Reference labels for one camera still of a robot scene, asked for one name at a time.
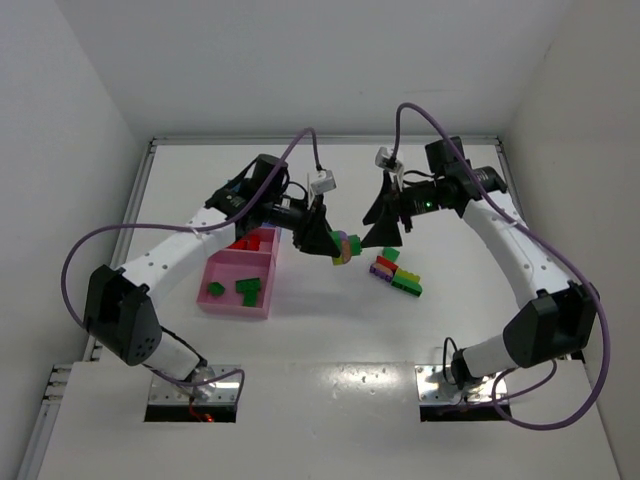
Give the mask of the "red lego brick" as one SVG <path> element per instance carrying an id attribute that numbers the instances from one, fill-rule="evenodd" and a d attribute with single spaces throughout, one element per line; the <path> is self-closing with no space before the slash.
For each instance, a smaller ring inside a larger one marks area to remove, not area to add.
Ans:
<path id="1" fill-rule="evenodd" d="M 261 239 L 258 235 L 248 235 L 246 239 L 249 242 L 248 251 L 259 251 Z"/>

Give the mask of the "green lego plate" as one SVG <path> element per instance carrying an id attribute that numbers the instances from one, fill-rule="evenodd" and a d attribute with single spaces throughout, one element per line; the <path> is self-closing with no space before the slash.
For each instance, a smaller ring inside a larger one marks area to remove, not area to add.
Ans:
<path id="1" fill-rule="evenodd" d="M 262 288 L 262 281 L 259 277 L 252 277 L 237 280 L 235 283 L 235 289 L 237 293 L 245 293 L 246 291 L 260 291 Z"/>

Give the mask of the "red flower lego piece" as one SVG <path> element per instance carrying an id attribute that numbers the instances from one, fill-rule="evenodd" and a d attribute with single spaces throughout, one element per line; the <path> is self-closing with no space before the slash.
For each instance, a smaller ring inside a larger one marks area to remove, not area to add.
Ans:
<path id="1" fill-rule="evenodd" d="M 247 250 L 249 242 L 245 239 L 238 240 L 229 246 L 229 249 L 234 250 Z"/>

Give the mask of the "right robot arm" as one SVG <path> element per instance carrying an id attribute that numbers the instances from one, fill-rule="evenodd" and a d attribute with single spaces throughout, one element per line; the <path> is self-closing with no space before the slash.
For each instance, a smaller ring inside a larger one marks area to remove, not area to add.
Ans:
<path id="1" fill-rule="evenodd" d="M 586 287 L 572 280 L 534 240 L 522 233 L 524 222 L 508 187 L 492 167 L 457 160 L 444 141 L 425 147 L 429 179 L 402 185 L 400 157 L 386 147 L 375 164 L 383 183 L 363 222 L 370 230 L 362 245 L 399 247 L 415 216 L 453 210 L 484 242 L 509 282 L 519 308 L 503 331 L 462 348 L 450 372 L 463 389 L 495 373 L 529 368 L 585 348 L 596 317 Z"/>

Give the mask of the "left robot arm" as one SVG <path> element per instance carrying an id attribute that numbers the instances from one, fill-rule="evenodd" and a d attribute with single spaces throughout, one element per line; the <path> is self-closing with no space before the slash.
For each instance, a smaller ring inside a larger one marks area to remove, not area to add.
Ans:
<path id="1" fill-rule="evenodd" d="M 339 254 L 323 199 L 336 187 L 332 172 L 317 168 L 309 175 L 303 199 L 286 199 L 288 180 L 285 162 L 260 154 L 176 233 L 116 269 L 96 269 L 84 311 L 88 333 L 125 364 L 188 384 L 205 360 L 160 325 L 156 308 L 193 270 L 265 223 L 291 231 L 302 253 Z"/>

